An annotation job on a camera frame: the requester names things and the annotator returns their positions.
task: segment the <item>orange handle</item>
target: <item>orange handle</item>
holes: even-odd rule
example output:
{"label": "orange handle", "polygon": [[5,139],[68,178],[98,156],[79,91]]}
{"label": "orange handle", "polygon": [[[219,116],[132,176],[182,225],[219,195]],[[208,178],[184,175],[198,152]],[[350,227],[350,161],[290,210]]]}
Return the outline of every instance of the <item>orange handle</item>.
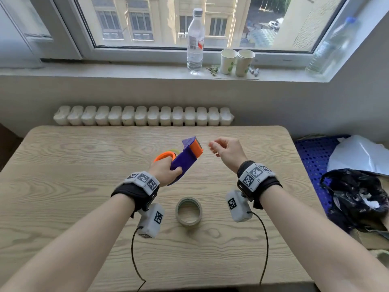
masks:
{"label": "orange handle", "polygon": [[177,156],[176,156],[175,152],[166,151],[166,152],[163,152],[162,154],[160,154],[158,157],[156,157],[154,162],[165,159],[167,157],[172,157],[172,160],[174,160]]}

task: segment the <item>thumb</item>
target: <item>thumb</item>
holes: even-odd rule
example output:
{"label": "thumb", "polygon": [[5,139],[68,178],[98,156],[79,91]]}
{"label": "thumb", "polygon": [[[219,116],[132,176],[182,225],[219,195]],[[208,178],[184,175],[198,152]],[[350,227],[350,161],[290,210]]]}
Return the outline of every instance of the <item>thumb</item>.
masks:
{"label": "thumb", "polygon": [[211,141],[211,147],[220,155],[224,148],[217,142]]}
{"label": "thumb", "polygon": [[172,170],[171,172],[174,175],[174,177],[178,177],[179,175],[182,174],[182,168],[181,167],[177,167],[176,169]]}

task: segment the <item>white paper cup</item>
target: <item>white paper cup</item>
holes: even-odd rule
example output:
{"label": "white paper cup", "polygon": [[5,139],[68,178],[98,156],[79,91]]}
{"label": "white paper cup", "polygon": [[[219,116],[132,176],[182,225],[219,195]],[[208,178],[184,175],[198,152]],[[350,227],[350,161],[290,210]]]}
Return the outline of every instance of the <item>white paper cup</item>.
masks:
{"label": "white paper cup", "polygon": [[251,50],[242,49],[238,52],[238,62],[236,63],[235,74],[238,77],[244,77],[247,75],[249,71],[249,67],[253,58],[255,57],[255,53]]}
{"label": "white paper cup", "polygon": [[223,49],[221,51],[220,72],[229,75],[234,67],[238,53],[234,49]]}

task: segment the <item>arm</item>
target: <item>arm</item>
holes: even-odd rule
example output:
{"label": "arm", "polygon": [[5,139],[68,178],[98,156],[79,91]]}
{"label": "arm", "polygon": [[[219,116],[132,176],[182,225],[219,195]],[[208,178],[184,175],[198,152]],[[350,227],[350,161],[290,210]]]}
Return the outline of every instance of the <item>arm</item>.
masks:
{"label": "arm", "polygon": [[[233,172],[247,161],[237,139],[220,137],[210,149]],[[388,291],[389,272],[362,245],[278,185],[260,202],[293,254],[322,292]]]}
{"label": "arm", "polygon": [[[172,158],[151,165],[160,187],[182,173]],[[86,291],[133,213],[132,198],[116,194],[53,240],[0,288],[8,291]]]}

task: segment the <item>forearm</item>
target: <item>forearm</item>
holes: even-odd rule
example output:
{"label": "forearm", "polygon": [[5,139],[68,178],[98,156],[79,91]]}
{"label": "forearm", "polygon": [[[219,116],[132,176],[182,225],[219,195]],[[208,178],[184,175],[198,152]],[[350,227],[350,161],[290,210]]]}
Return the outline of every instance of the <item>forearm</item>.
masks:
{"label": "forearm", "polygon": [[388,291],[389,272],[357,241],[280,186],[260,202],[322,292]]}
{"label": "forearm", "polygon": [[0,291],[86,291],[134,207],[131,198],[113,196],[43,248]]}

